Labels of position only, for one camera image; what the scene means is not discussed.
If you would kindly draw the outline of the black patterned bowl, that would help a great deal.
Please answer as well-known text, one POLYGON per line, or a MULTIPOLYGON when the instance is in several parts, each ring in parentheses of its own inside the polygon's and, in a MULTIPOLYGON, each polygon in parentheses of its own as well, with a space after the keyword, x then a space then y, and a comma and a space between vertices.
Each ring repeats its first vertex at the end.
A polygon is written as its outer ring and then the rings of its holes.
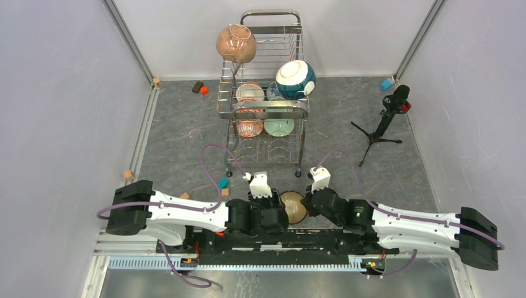
POLYGON ((307 216, 307 209, 301 203, 303 195, 296 191, 285 191, 280 198, 285 205, 285 211, 290 225, 300 223, 307 216))

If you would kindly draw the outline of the teal and white bowl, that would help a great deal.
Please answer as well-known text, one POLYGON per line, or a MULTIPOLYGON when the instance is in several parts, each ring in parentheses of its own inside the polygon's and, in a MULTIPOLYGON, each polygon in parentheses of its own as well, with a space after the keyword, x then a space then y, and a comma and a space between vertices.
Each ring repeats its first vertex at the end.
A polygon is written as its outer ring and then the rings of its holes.
POLYGON ((306 61, 292 60, 279 68, 275 83, 285 99, 300 100, 309 96, 315 89, 316 74, 306 61))

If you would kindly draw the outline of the pink speckled bowl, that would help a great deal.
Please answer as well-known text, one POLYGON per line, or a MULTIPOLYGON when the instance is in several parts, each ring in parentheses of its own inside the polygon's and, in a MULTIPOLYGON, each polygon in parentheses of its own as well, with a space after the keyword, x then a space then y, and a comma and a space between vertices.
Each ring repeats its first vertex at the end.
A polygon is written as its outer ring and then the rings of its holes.
POLYGON ((234 63, 249 63, 256 56, 257 42, 245 25, 228 25, 218 34, 216 50, 225 59, 234 63))

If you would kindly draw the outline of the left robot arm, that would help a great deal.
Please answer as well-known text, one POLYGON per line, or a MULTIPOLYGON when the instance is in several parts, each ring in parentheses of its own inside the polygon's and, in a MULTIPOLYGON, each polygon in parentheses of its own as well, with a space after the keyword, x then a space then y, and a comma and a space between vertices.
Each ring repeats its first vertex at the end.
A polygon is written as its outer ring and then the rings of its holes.
POLYGON ((255 237, 280 234, 289 226, 288 214, 276 189, 269 197, 204 202, 170 196, 140 180, 115 190, 112 205, 97 213, 111 235, 148 235, 180 253, 195 245, 191 227, 214 233, 255 237))

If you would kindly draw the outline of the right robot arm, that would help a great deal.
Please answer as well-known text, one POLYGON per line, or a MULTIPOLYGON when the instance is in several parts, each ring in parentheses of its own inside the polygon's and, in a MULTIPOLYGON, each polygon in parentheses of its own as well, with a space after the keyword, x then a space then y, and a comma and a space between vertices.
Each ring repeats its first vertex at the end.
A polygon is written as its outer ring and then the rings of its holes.
POLYGON ((417 250, 457 255, 476 269, 499 268, 497 227, 471 207, 448 214, 415 212, 365 199, 346 200, 328 187, 308 191, 301 204, 309 216, 321 215, 340 227, 338 241, 356 255, 417 250))

